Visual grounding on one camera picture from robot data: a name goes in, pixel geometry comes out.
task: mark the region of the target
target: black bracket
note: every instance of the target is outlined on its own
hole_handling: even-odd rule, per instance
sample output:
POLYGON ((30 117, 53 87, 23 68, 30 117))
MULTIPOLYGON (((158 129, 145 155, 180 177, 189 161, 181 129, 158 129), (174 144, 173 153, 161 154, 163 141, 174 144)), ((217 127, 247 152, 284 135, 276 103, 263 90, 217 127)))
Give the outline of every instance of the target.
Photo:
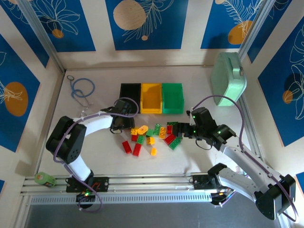
MULTIPOLYGON (((86 186, 79 183, 74 178, 66 179, 66 192, 83 192, 87 189, 86 186)), ((109 178, 108 177, 94 177, 93 183, 90 185, 97 192, 107 192, 109 188, 109 178)))

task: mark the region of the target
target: toy brick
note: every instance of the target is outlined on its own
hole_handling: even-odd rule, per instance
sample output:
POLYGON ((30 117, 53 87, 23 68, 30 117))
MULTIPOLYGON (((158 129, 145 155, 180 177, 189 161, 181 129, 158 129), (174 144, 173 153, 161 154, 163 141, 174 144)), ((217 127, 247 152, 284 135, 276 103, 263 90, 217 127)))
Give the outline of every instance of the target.
POLYGON ((143 135, 147 131, 148 131, 148 126, 144 125, 144 126, 141 126, 140 128, 138 128, 137 133, 143 135))
POLYGON ((167 126, 167 134, 172 134, 172 125, 167 126))
POLYGON ((124 151, 126 153, 132 153, 132 150, 131 150, 131 147, 130 147, 128 141, 125 141, 122 144, 123 144, 124 151))
POLYGON ((131 135, 137 135, 138 127, 131 128, 131 135))
POLYGON ((146 136, 147 136, 147 137, 152 137, 152 136, 153 136, 153 132, 154 132, 153 129, 148 129, 148 131, 147 131, 147 133, 146 133, 146 136))
POLYGON ((175 125, 175 124, 177 124, 178 122, 167 122, 167 125, 175 125))
POLYGON ((165 138, 165 142, 170 145, 171 142, 173 142, 176 139, 174 134, 169 135, 167 138, 165 138))
POLYGON ((156 153, 157 153, 157 149, 156 149, 156 148, 152 148, 152 150, 151 150, 151 155, 152 155, 152 156, 155 156, 156 153))
POLYGON ((138 139, 137 139, 137 141, 136 141, 136 143, 142 145, 143 142, 144 142, 144 136, 143 136, 143 135, 139 135, 139 136, 138 136, 138 139))
POLYGON ((161 125, 160 125, 159 123, 157 123, 157 124, 155 125, 153 134, 154 134, 154 135, 157 135, 157 136, 160 135, 160 130, 161 130, 161 125))
POLYGON ((153 137, 147 138, 147 144, 148 145, 153 145, 155 143, 155 139, 153 137))
POLYGON ((132 135, 131 140, 132 140, 133 142, 137 142, 138 136, 139 136, 139 135, 132 135))
POLYGON ((139 153, 141 151, 142 145, 141 144, 135 144, 134 150, 133 150, 133 155, 134 156, 139 156, 139 153))
POLYGON ((160 138, 161 138, 161 139, 166 138, 166 128, 164 128, 164 127, 161 127, 161 130, 160 130, 160 138))
POLYGON ((169 145, 169 147, 174 150, 181 142, 181 139, 180 138, 176 138, 174 139, 173 142, 171 142, 171 144, 169 145))

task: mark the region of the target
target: white robotic arm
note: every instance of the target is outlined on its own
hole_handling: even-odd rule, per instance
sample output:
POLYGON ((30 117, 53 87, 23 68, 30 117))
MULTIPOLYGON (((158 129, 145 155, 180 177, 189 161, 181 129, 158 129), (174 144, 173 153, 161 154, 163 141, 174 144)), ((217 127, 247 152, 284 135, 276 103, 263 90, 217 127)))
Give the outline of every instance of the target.
MULTIPOLYGON (((116 113, 121 111, 125 113, 124 108, 119 108, 116 113)), ((173 134, 180 137, 183 133, 184 137, 206 140, 209 145, 235 161, 251 179, 233 172, 223 164, 211 168, 208 172, 209 176, 216 178, 222 186, 234 189, 251 199, 269 219, 275 219, 291 205, 284 191, 281 191, 281 186, 283 186, 291 201, 294 201, 295 180, 290 175, 282 176, 263 163, 247 147, 239 145, 239 138, 236 134, 226 125, 217 126, 206 108, 192 111, 191 119, 195 124, 176 124, 173 126, 173 134)), ((123 123, 121 126, 134 127, 134 120, 131 121, 131 124, 123 123)), ((107 112, 100 111, 83 119, 70 119, 64 116, 57 123, 47 141, 46 148, 53 153, 54 160, 59 157, 62 160, 59 163, 67 165, 79 181, 87 183, 94 174, 80 156, 83 140, 87 135, 105 128, 121 129, 117 127, 115 117, 107 112)))

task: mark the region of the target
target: orange lego piece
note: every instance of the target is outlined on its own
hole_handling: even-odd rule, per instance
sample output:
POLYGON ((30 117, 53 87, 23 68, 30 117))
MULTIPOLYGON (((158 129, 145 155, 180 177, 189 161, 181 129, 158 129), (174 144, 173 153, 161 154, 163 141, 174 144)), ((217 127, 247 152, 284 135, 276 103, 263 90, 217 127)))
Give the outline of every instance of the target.
POLYGON ((156 149, 156 148, 152 148, 152 150, 151 150, 151 155, 152 155, 152 156, 155 156, 156 153, 157 153, 157 149, 156 149))
POLYGON ((137 133, 141 135, 145 134, 147 131, 148 131, 148 126, 146 125, 141 126, 140 128, 137 129, 137 133))
POLYGON ((165 127, 161 127, 160 138, 161 139, 165 139, 166 138, 166 128, 165 127))
POLYGON ((153 137, 147 138, 147 144, 148 145, 153 145, 155 143, 155 139, 153 137))

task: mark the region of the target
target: yellow lego brick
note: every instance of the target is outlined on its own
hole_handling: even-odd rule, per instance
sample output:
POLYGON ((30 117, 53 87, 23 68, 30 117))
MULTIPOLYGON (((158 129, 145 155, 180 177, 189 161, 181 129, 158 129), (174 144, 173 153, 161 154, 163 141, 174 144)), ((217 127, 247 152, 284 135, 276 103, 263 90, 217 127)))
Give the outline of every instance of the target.
POLYGON ((138 128, 137 133, 143 135, 147 131, 148 131, 148 126, 144 125, 144 126, 141 126, 140 128, 138 128))
POLYGON ((151 155, 152 155, 152 156, 155 156, 156 153, 157 153, 157 149, 156 149, 156 148, 152 148, 152 150, 151 150, 151 155))
POLYGON ((161 130, 160 130, 160 138, 161 139, 165 139, 166 138, 166 128, 165 127, 161 127, 161 130))
POLYGON ((138 127, 131 128, 131 135, 137 135, 138 127))
POLYGON ((153 137, 149 137, 148 139, 147 139, 147 144, 148 145, 153 145, 155 143, 155 139, 153 138, 153 137))

